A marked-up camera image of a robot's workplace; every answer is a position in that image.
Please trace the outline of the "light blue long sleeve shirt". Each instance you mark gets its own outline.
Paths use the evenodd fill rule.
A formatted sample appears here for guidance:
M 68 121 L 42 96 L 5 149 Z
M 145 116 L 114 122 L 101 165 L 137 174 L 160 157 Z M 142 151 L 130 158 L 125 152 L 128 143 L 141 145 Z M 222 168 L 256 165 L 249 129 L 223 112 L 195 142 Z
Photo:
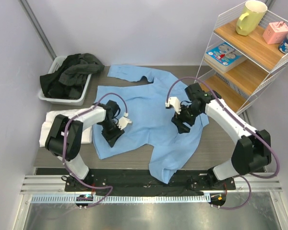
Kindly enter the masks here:
M 103 160 L 149 144 L 153 146 L 148 166 L 150 174 L 168 184 L 198 148 L 203 128 L 209 124 L 208 116 L 197 116 L 190 132 L 179 134 L 171 121 L 175 111 L 165 108 L 167 93 L 177 80 L 172 73 L 132 65 L 112 65 L 108 76 L 131 82 L 146 77 L 149 83 L 130 87 L 98 86 L 96 98 L 106 95 L 101 101 L 106 103 L 116 100 L 115 94 L 120 95 L 123 100 L 117 103 L 123 111 L 128 110 L 132 121 L 113 147 L 102 136 L 102 126 L 93 126 L 92 140 L 98 157 Z

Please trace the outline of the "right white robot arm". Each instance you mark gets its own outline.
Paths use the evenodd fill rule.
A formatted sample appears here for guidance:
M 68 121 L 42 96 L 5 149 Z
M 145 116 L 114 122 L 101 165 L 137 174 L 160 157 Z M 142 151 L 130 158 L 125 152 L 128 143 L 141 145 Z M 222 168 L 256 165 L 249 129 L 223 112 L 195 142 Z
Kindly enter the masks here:
M 167 96 L 165 107 L 173 108 L 172 118 L 180 134 L 188 133 L 200 115 L 206 114 L 215 120 L 235 144 L 232 156 L 226 162 L 207 171 L 207 183 L 212 189 L 219 189 L 228 178 L 253 173 L 271 163 L 271 136 L 266 130 L 257 130 L 245 123 L 234 113 L 214 90 L 205 92 L 200 84 L 185 88 L 188 105 L 177 97 Z

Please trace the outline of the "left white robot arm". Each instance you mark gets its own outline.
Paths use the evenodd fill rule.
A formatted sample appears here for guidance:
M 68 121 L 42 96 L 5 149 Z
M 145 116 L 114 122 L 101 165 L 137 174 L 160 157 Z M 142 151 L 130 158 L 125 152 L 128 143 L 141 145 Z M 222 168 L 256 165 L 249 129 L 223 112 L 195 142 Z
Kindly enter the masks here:
M 119 105 L 112 100 L 106 104 L 91 106 L 74 115 L 59 113 L 55 116 L 46 138 L 45 148 L 58 159 L 65 159 L 64 164 L 69 168 L 70 174 L 76 179 L 76 186 L 82 191 L 88 191 L 93 184 L 89 175 L 90 169 L 80 156 L 82 137 L 85 130 L 97 124 L 102 127 L 101 135 L 111 148 L 124 130 L 115 121 L 120 113 Z

